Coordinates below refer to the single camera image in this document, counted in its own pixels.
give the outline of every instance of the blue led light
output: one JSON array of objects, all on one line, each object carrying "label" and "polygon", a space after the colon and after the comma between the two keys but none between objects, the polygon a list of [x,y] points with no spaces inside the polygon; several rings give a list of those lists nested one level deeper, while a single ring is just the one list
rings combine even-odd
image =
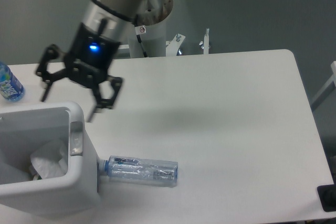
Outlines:
[{"label": "blue led light", "polygon": [[90,46],[89,46],[91,52],[98,52],[99,51],[99,47],[97,46],[96,43],[92,43]]}]

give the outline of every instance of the blue bottle label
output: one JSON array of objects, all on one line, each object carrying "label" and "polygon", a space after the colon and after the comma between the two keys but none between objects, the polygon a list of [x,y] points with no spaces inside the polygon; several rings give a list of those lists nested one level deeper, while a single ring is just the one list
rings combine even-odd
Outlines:
[{"label": "blue bottle label", "polygon": [[7,100],[15,100],[24,92],[22,84],[12,74],[6,74],[0,82],[0,94]]}]

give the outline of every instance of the white trash bin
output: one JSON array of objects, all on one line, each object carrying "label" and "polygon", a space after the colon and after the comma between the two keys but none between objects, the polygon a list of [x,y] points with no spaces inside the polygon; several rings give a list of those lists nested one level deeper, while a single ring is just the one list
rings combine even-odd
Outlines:
[{"label": "white trash bin", "polygon": [[[61,177],[27,181],[31,153],[53,140],[68,146],[68,171]],[[0,109],[0,153],[0,169],[5,171],[0,172],[0,204],[47,215],[86,209],[100,202],[99,158],[76,103]]]}]

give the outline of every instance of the robotic arm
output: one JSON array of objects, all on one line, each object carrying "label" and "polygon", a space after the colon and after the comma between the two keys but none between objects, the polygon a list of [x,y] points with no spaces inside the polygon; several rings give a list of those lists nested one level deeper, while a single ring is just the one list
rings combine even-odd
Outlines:
[{"label": "robotic arm", "polygon": [[[142,0],[91,0],[69,52],[62,52],[56,45],[46,48],[36,75],[46,84],[42,101],[47,99],[52,84],[69,78],[92,90],[96,106],[89,116],[92,120],[98,109],[112,109],[122,86],[122,78],[108,75],[114,55],[136,20]],[[47,66],[61,57],[65,68],[49,73]],[[109,81],[114,91],[112,97],[102,98],[99,84]]]}]

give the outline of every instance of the clear plastic bottle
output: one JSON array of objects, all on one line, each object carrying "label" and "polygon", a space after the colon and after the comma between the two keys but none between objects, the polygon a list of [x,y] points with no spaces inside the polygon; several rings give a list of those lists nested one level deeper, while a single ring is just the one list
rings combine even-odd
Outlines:
[{"label": "clear plastic bottle", "polygon": [[101,161],[99,168],[111,178],[150,180],[167,185],[177,182],[178,163],[172,161],[111,156]]},{"label": "clear plastic bottle", "polygon": [[9,67],[0,61],[0,94],[8,101],[17,102],[25,95],[25,88]]}]

